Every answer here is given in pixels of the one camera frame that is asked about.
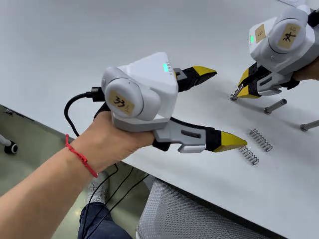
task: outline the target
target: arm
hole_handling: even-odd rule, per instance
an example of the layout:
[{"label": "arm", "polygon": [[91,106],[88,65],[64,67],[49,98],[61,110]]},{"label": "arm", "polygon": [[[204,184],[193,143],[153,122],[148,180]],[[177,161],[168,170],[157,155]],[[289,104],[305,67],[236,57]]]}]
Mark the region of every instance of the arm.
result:
[{"label": "arm", "polygon": [[296,71],[293,75],[296,81],[319,80],[319,57],[309,65]]},{"label": "arm", "polygon": [[[101,172],[153,140],[151,132],[128,133],[114,128],[110,113],[102,112],[71,145]],[[50,238],[92,178],[67,148],[57,152],[0,198],[1,238]]]}]

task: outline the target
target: jeans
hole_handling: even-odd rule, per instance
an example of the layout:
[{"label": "jeans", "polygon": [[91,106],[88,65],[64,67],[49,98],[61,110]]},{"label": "jeans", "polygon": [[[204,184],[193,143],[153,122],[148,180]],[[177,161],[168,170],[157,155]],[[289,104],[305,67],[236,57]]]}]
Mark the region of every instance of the jeans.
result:
[{"label": "jeans", "polygon": [[[81,212],[78,239],[82,239],[86,207],[87,205],[83,208]],[[93,223],[90,225],[93,218],[100,210],[101,212],[98,214],[98,216],[95,218]],[[94,228],[97,226],[99,221],[108,213],[109,213],[109,210],[104,206],[103,203],[90,203],[90,207],[88,210],[86,223],[85,223],[85,228],[87,230],[86,238],[94,230]],[[90,236],[90,239],[131,239],[131,236],[119,225],[116,225],[111,217],[111,214],[108,214],[103,219],[101,224],[97,227],[95,232]]]}]

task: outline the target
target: hand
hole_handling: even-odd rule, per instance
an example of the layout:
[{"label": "hand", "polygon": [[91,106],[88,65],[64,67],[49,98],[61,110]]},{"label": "hand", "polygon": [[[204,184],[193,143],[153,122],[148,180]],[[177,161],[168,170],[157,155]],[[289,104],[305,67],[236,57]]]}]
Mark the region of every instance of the hand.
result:
[{"label": "hand", "polygon": [[303,81],[303,80],[319,80],[319,57],[310,63],[309,65],[301,68],[300,70],[296,71],[293,75],[293,78],[296,81]]},{"label": "hand", "polygon": [[152,132],[122,131],[113,126],[110,112],[101,112],[71,145],[88,159],[96,172],[101,172],[153,141]]}]

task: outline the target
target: metal pin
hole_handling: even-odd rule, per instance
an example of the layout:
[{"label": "metal pin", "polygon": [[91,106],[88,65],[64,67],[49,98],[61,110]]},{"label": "metal pin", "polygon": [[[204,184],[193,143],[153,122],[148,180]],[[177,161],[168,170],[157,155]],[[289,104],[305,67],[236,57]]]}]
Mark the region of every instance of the metal pin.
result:
[{"label": "metal pin", "polygon": [[281,106],[284,106],[285,104],[287,104],[287,100],[282,99],[282,100],[278,101],[277,103],[274,103],[273,105],[264,108],[264,113],[269,115],[269,114],[271,114],[272,111],[280,108]]},{"label": "metal pin", "polygon": [[308,131],[308,129],[311,129],[311,128],[314,128],[314,127],[318,127],[319,126],[319,120],[316,120],[314,122],[311,122],[311,123],[303,123],[300,125],[300,129],[303,131],[303,132],[306,132]]}]

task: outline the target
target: red string bracelet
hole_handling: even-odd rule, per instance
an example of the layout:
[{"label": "red string bracelet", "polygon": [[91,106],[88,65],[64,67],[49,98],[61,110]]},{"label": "red string bracelet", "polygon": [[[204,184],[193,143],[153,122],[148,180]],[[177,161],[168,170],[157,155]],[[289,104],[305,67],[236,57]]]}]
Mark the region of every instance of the red string bracelet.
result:
[{"label": "red string bracelet", "polygon": [[88,164],[88,160],[86,159],[86,157],[75,151],[75,149],[69,144],[69,135],[67,134],[66,135],[66,138],[65,138],[65,146],[69,148],[69,150],[74,153],[80,160],[81,162],[83,163],[83,165],[89,170],[89,172],[94,176],[94,177],[98,177],[98,174],[93,170],[93,168],[91,168],[91,166]]}]

